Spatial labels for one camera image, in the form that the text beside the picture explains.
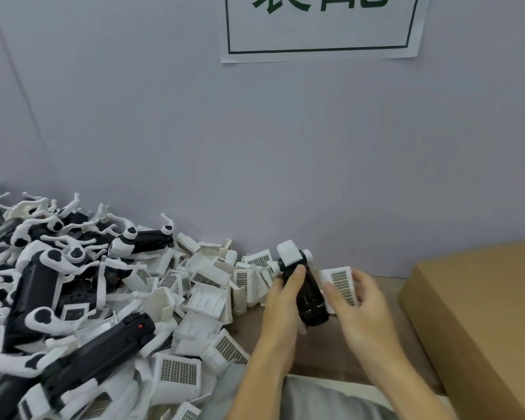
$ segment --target gray fabric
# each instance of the gray fabric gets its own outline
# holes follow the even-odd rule
[[[245,366],[231,364],[204,405],[197,420],[225,420],[245,374]],[[282,387],[280,420],[397,420],[396,414],[366,399],[287,377]]]

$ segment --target brown cardboard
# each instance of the brown cardboard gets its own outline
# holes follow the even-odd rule
[[[399,291],[406,280],[399,278],[374,277],[390,305],[401,342],[411,363],[436,393],[445,391],[435,373],[410,320],[398,301]],[[259,338],[264,309],[261,306],[249,308],[246,314],[233,318],[226,326],[231,336],[252,353]],[[346,345],[338,319],[318,327],[308,328],[307,335],[298,336],[292,374],[369,384],[361,365]]]
[[[420,262],[400,301],[461,420],[525,419],[525,240]]]

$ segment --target green border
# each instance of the green border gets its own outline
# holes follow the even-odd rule
[[[390,50],[393,48],[408,48],[410,42],[410,34],[412,33],[412,26],[414,24],[414,14],[418,0],[414,2],[414,9],[412,10],[412,18],[410,19],[410,26],[408,27],[408,35],[406,36],[406,44],[398,46],[380,46],[380,47],[346,47],[346,48],[309,48],[299,50],[260,50],[260,51],[231,51],[230,44],[230,15],[228,13],[228,1],[225,0],[225,24],[228,33],[228,54],[258,54],[258,53],[310,53],[316,51],[354,51],[354,50]]]

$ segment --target right hand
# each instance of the right hand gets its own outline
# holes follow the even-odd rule
[[[336,311],[346,343],[370,380],[380,386],[387,371],[409,363],[395,329],[385,297],[370,275],[352,269],[359,307],[350,306],[330,282],[325,296]]]

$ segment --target gray wall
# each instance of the gray wall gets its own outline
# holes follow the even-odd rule
[[[322,267],[525,237],[525,0],[432,0],[412,60],[222,66],[212,0],[0,0],[67,192]]]
[[[50,156],[0,41],[0,191],[63,198]]]

